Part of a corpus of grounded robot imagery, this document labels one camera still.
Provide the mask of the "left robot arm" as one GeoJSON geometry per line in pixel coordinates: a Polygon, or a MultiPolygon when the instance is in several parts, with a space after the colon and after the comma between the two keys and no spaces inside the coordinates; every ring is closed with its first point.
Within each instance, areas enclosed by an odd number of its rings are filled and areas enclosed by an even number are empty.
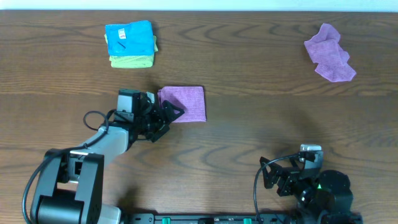
{"type": "Polygon", "coordinates": [[[138,223],[139,215],[103,204],[104,168],[136,141],[156,142],[184,114],[150,92],[121,89],[94,136],[79,146],[50,149],[22,196],[26,223],[138,223]]]}

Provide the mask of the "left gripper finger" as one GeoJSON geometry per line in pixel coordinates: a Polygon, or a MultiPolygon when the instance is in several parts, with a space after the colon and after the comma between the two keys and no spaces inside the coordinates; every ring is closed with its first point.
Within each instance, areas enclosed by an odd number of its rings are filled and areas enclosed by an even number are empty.
{"type": "Polygon", "coordinates": [[[169,130],[170,130],[169,125],[163,125],[160,128],[155,128],[153,130],[146,132],[146,139],[151,142],[156,142],[169,130]]]}
{"type": "Polygon", "coordinates": [[[185,113],[183,109],[173,105],[167,100],[163,101],[161,106],[166,123],[174,122],[185,113]]]}

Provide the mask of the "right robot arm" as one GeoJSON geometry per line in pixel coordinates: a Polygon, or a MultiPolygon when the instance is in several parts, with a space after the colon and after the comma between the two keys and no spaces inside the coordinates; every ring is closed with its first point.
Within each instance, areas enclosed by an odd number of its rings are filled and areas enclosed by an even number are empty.
{"type": "Polygon", "coordinates": [[[264,187],[277,185],[280,197],[294,196],[297,208],[288,215],[260,214],[254,192],[256,218],[261,223],[324,223],[359,224],[360,213],[352,212],[353,193],[349,177],[337,170],[322,171],[321,154],[300,152],[269,160],[261,157],[261,168],[255,180],[262,175],[264,187]]]}

